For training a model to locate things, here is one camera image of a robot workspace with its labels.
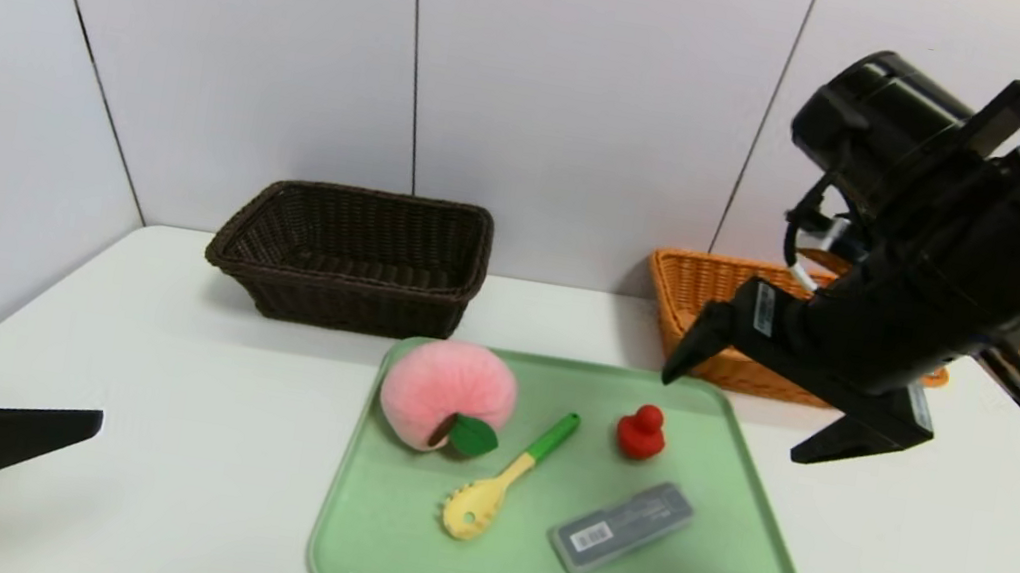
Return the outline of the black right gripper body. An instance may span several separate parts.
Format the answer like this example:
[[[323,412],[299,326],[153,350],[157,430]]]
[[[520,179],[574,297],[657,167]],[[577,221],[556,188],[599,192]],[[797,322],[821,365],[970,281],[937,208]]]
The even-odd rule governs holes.
[[[880,212],[865,260],[796,300],[736,294],[731,347],[842,411],[823,439],[897,450],[935,436],[920,381],[960,358],[1001,365],[1020,329],[1020,149],[960,156]]]

